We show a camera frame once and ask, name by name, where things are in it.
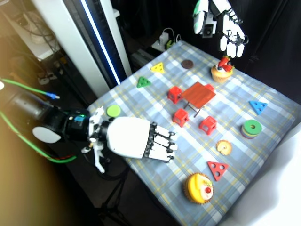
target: white robotic hand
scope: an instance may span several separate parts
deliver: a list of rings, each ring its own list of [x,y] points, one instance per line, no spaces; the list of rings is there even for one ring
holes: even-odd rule
[[[248,38],[239,26],[242,20],[238,18],[228,0],[199,0],[193,17],[194,32],[202,34],[203,38],[211,38],[215,34],[217,20],[220,19],[220,50],[231,58],[242,56]]]
[[[178,148],[173,142],[176,140],[175,133],[139,118],[118,117],[101,123],[102,114],[103,108],[98,108],[90,117],[90,145],[81,151],[87,153],[94,150],[95,166],[101,173],[105,172],[100,163],[104,143],[115,154],[127,158],[148,157],[164,162],[174,159],[174,151]]]

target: blue checkered tablecloth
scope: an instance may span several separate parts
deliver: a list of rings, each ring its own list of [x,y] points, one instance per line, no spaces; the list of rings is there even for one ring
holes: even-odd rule
[[[192,60],[194,67],[184,69],[181,66],[184,59]],[[159,62],[163,62],[165,74],[150,71]],[[216,58],[180,41],[89,107],[93,112],[102,105],[105,108],[119,105],[122,109],[121,116],[156,121],[160,126],[179,133],[179,149],[170,163],[146,158],[126,161],[183,225],[217,224],[290,129],[301,110],[300,105],[275,89],[236,69],[225,83],[214,82],[210,67],[217,62]],[[147,78],[152,84],[136,88],[140,76]],[[172,122],[172,116],[186,102],[181,100],[174,105],[167,99],[168,90],[172,86],[186,90],[197,81],[204,85],[212,84],[216,96],[201,109],[196,118],[193,117],[195,112],[187,108],[190,121],[180,128]],[[265,102],[268,106],[261,115],[256,115],[248,103],[250,100]],[[218,121],[218,125],[217,130],[207,136],[198,126],[209,115]],[[253,140],[243,138],[239,131],[248,119],[256,119],[262,125],[261,134]],[[219,140],[232,143],[230,155],[223,156],[216,150]],[[229,165],[220,181],[214,180],[207,161]],[[214,195],[205,205],[191,203],[183,192],[185,179],[196,172],[206,174],[213,181]]]

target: red toy stool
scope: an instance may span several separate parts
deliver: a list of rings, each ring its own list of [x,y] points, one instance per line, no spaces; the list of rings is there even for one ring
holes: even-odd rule
[[[168,99],[171,99],[176,104],[181,99],[182,91],[179,87],[174,86],[168,92]]]
[[[208,116],[200,124],[199,128],[206,132],[207,135],[210,135],[214,129],[216,129],[217,120],[213,117]]]
[[[210,91],[214,92],[214,87],[210,83],[206,84],[205,87]]]
[[[183,127],[187,121],[189,121],[189,115],[185,110],[179,109],[174,113],[173,122],[177,123],[180,127]]]

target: green triangle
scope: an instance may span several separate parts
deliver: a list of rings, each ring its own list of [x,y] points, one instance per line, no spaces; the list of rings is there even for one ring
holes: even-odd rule
[[[138,84],[137,84],[137,88],[141,88],[141,87],[145,87],[151,85],[151,82],[148,81],[146,78],[144,77],[140,77],[138,80]]]

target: triangle with holes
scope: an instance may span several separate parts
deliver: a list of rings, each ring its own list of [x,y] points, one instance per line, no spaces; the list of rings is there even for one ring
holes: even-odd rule
[[[144,77],[140,77],[137,83],[137,88],[141,88],[141,87],[146,87],[148,85],[151,85],[151,82],[148,81],[146,78]]]
[[[165,73],[164,68],[163,68],[163,63],[160,62],[158,64],[156,64],[155,66],[151,67],[150,70],[152,72],[159,72],[161,74]]]
[[[207,164],[216,181],[219,181],[222,178],[222,175],[228,168],[228,165],[226,163],[208,161]]]
[[[260,115],[261,112],[263,112],[263,110],[268,106],[267,103],[254,101],[254,100],[250,100],[249,103],[257,115]]]

